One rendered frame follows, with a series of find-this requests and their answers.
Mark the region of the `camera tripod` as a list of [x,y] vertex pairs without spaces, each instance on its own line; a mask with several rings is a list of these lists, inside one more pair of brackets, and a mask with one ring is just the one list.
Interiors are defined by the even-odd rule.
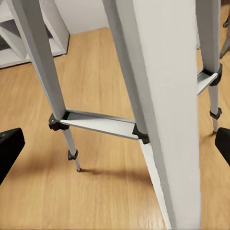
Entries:
[[208,87],[217,134],[221,0],[103,0],[135,119],[66,109],[39,0],[6,1],[77,171],[70,126],[137,140],[166,229],[201,230],[198,96]]

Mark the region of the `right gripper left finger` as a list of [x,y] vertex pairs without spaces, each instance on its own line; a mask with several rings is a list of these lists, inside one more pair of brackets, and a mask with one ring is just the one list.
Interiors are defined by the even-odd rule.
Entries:
[[25,146],[21,128],[0,133],[0,185]]

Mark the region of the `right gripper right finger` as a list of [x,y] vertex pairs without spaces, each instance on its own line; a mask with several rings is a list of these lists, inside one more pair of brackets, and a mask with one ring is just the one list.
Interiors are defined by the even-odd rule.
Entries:
[[215,145],[230,166],[230,129],[223,127],[218,129]]

